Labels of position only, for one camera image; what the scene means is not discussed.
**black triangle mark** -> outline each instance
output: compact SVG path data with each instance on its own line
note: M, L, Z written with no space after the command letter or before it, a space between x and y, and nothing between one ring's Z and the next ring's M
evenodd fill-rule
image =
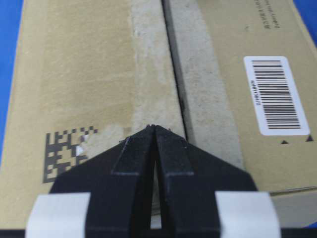
M306 142L311 142L311 141L314 141L314 139L313 139L312 135L309 135Z

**barcode label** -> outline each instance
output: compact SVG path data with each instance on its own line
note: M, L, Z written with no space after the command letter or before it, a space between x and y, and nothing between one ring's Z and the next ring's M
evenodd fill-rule
M309 134L287 58L246 56L244 64L260 132L263 135Z

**blue background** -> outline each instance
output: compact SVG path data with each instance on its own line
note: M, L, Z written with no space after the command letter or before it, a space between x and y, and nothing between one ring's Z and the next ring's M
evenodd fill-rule
M317 0L294 2L317 45ZM23 0L0 0L0 164L22 5Z

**white tape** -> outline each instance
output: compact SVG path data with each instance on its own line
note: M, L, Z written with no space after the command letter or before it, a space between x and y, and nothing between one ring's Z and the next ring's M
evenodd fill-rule
M221 238L281 238L267 192L216 191Z
M84 238L90 193L39 195L26 238Z

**torn cardboard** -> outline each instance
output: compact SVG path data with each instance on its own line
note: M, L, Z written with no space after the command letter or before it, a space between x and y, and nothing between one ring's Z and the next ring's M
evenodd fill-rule
M244 169L238 130L199 5L166 0L164 6L188 141Z
M24 2L0 169L0 229L54 178L143 129L184 136L161 2Z

